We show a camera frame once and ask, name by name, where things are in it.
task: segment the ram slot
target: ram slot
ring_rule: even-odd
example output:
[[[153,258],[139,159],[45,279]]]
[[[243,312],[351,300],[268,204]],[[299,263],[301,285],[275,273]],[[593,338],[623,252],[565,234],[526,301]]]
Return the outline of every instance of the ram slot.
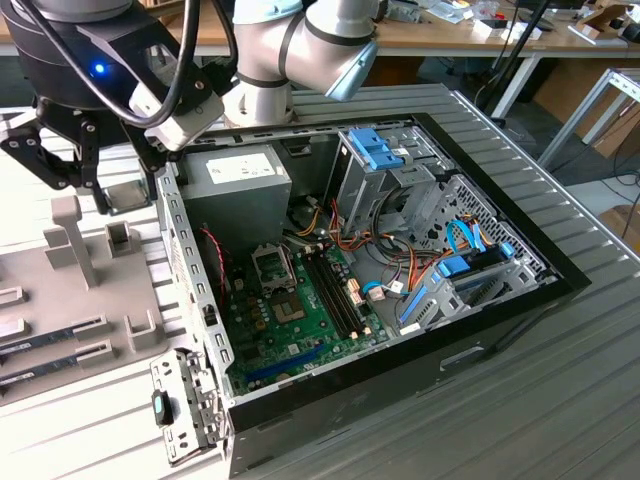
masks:
[[[324,257],[310,255],[304,258],[303,263],[340,338],[346,339],[352,332],[362,333],[362,322],[338,283],[329,262]]]

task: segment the black cable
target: black cable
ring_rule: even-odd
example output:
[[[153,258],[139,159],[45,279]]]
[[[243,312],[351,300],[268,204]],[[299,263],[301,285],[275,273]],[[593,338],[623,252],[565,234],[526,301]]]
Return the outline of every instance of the black cable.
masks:
[[[478,104],[478,97],[480,96],[480,94],[482,93],[482,91],[487,88],[489,85],[491,85],[496,78],[498,78],[498,74],[495,72],[499,72],[500,71],[500,64],[502,63],[502,57],[504,56],[504,52],[507,50],[507,45],[509,45],[509,40],[511,39],[511,32],[513,32],[513,27],[516,24],[516,20],[518,18],[518,9],[520,8],[520,5],[516,4],[516,8],[513,14],[513,21],[511,22],[511,28],[509,28],[509,34],[507,35],[507,39],[504,41],[504,45],[502,45],[502,50],[500,51],[500,54],[498,55],[498,58],[496,59],[495,62],[495,66],[494,68],[489,68],[488,70],[485,71],[485,74],[488,72],[492,72],[494,73],[494,75],[491,76],[491,78],[489,80],[487,80],[485,82],[484,85],[482,85],[478,91],[476,92],[476,96],[473,100],[473,104],[477,106]]]
[[[531,20],[529,21],[529,23],[527,23],[527,26],[524,29],[524,32],[522,32],[522,35],[520,35],[518,42],[516,43],[515,47],[511,51],[511,54],[509,55],[507,63],[504,65],[504,68],[500,69],[498,79],[495,81],[492,87],[489,87],[490,88],[489,92],[487,93],[487,95],[485,95],[484,100],[480,103],[480,106],[479,106],[480,110],[485,111],[488,108],[489,103],[491,103],[491,99],[493,98],[494,94],[498,91],[499,88],[501,88],[500,86],[502,84],[502,81],[505,79],[505,77],[507,77],[511,73],[511,70],[515,67],[518,61],[518,56],[520,55],[520,52],[524,48],[524,45],[527,43],[527,40],[529,40],[529,36],[531,35],[531,32],[535,28],[538,21],[542,18],[542,15],[544,14],[547,7],[549,6],[549,3],[551,3],[551,0],[542,0],[534,10],[533,14],[531,15]]]
[[[225,12],[222,5],[220,5],[220,1],[211,0],[211,3],[213,4],[213,8],[216,9],[220,23],[222,23],[222,28],[224,29],[224,34],[227,37],[231,67],[235,72],[238,69],[238,42],[236,41],[236,36],[233,33],[233,25],[231,25],[231,22],[229,21],[227,12]]]
[[[40,11],[33,5],[32,0],[15,0],[22,9],[29,15],[47,39],[58,49],[73,71],[82,79],[85,85],[93,94],[105,104],[115,115],[126,123],[137,128],[154,128],[162,125],[171,115],[173,115],[187,80],[189,67],[193,63],[193,56],[198,38],[198,26],[200,19],[200,0],[186,0],[185,15],[183,24],[182,42],[180,43],[180,53],[176,65],[176,72],[169,87],[169,92],[162,102],[160,109],[150,117],[140,117],[128,108],[121,106],[111,96],[103,92],[98,87],[89,73],[80,64],[75,54],[69,49],[64,40],[58,35],[51,24],[42,16]]]
[[[629,210],[629,216],[627,217],[627,224],[624,226],[624,231],[622,232],[622,237],[621,237],[622,240],[624,240],[624,237],[627,236],[627,232],[629,231],[629,226],[631,225],[631,220],[633,219],[633,214],[636,211],[638,202],[640,202],[640,193],[638,193],[638,196],[636,197],[636,201],[633,202],[633,205],[631,206],[631,210]]]
[[[511,32],[513,32],[513,27],[518,21],[518,10],[520,9],[520,2],[516,3],[516,8],[513,11],[513,20],[511,21],[511,27],[509,28],[509,34],[507,35],[507,39],[504,41],[504,45],[502,46],[502,50],[500,51],[500,55],[498,55],[498,59],[496,60],[495,70],[500,70],[500,64],[502,63],[502,57],[504,56],[504,52],[507,50],[507,45],[509,45],[509,40],[511,40]]]
[[[609,190],[611,190],[613,193],[615,193],[616,195],[618,195],[620,198],[622,198],[623,200],[626,200],[629,203],[633,203],[633,200],[631,200],[629,197],[622,195],[620,192],[618,192],[615,188],[613,188],[611,185],[609,185],[607,182],[605,182],[604,180],[600,180],[602,182],[602,184],[607,187]]]
[[[618,165],[618,155],[620,155],[620,152],[622,151],[624,144],[627,143],[627,140],[629,140],[629,138],[631,137],[631,133],[638,127],[638,125],[640,125],[640,119],[633,126],[633,128],[629,132],[629,135],[627,135],[627,137],[620,143],[620,145],[618,145],[618,148],[616,149],[616,153],[613,156],[613,176],[616,177],[616,179],[620,184],[626,187],[631,186],[633,184],[626,184],[620,180],[620,175],[618,174],[618,168],[622,167],[625,163],[631,160],[636,154],[638,154],[640,152],[640,147],[637,150],[635,150],[633,153],[631,153],[631,155],[629,155],[625,160],[623,160],[623,162],[620,165]]]
[[[631,115],[629,118],[627,118],[621,125],[618,125],[617,128],[613,129],[613,130],[607,130],[605,132],[603,132],[598,138],[592,140],[589,144],[585,145],[585,147],[580,150],[580,152],[578,152],[576,155],[574,155],[573,157],[569,158],[568,160],[565,160],[564,162],[562,162],[560,165],[552,168],[551,170],[549,170],[550,174],[554,174],[556,173],[558,170],[563,169],[564,167],[566,167],[567,165],[569,165],[570,163],[573,163],[575,160],[577,160],[578,158],[580,158],[587,150],[589,150],[589,148],[592,148],[596,143],[600,142],[601,140],[604,140],[608,137],[610,137],[611,135],[613,135],[614,133],[619,132],[623,127],[625,127],[631,120],[633,120],[634,118],[636,118],[638,116],[640,112],[636,112],[633,115]],[[640,125],[640,119],[638,119],[638,121],[636,122],[635,126],[631,129],[631,131],[635,130],[635,128]],[[620,144],[620,146],[618,147],[618,151],[616,151],[616,155],[613,159],[613,170],[614,170],[614,176],[615,176],[615,171],[616,171],[616,157],[618,155],[618,152],[620,150],[620,148],[622,147],[622,144],[624,144],[624,142],[626,141],[626,139]]]

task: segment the blue plastic clip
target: blue plastic clip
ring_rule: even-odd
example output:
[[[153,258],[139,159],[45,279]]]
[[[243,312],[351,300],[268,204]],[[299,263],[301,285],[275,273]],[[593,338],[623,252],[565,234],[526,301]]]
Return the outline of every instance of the blue plastic clip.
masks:
[[[469,270],[471,270],[471,267],[464,258],[451,257],[440,260],[438,269],[444,277],[449,278],[459,273],[468,272]]]
[[[391,152],[387,142],[373,128],[353,128],[349,130],[349,136],[373,170],[387,170],[404,165],[404,160]]]
[[[509,242],[504,242],[500,245],[500,250],[502,250],[502,253],[504,253],[507,258],[511,258],[516,254],[516,249],[513,248],[513,245]]]
[[[471,226],[471,231],[473,232],[473,239],[476,242],[476,248],[480,250],[482,253],[486,252],[487,249],[484,246],[484,242],[482,241],[482,237],[480,236],[480,225],[474,223]]]

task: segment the aluminum workbench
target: aluminum workbench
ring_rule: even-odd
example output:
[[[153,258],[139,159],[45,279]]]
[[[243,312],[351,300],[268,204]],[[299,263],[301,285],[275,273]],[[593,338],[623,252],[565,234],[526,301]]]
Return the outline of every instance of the aluminum workbench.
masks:
[[[567,310],[506,352],[375,417],[280,457],[244,478],[636,478],[640,462],[640,259],[526,153],[440,85],[371,88],[349,104],[299,93],[315,120],[431,114],[590,277]],[[69,145],[48,148],[70,158]],[[0,160],[0,252],[41,242],[54,192]],[[104,186],[138,175],[129,147],[108,150]],[[85,233],[109,221],[83,202]],[[125,216],[141,232],[170,348],[186,345],[154,208]],[[170,469],[154,423],[148,361],[0,409],[7,478],[222,478],[213,451]]]

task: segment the blue pcie slot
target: blue pcie slot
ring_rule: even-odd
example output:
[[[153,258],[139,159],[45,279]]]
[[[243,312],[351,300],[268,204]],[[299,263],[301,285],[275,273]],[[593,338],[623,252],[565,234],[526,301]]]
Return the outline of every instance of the blue pcie slot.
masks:
[[[260,368],[258,370],[254,370],[253,372],[249,372],[245,375],[247,382],[255,382],[256,380],[262,380],[264,378],[273,377],[274,375],[278,375],[283,373],[290,368],[299,367],[300,365],[304,365],[305,363],[309,363],[315,360],[318,354],[324,350],[324,345],[318,345],[313,350],[310,350],[306,353],[302,353],[295,357],[288,358],[287,360],[283,360],[269,367]]]

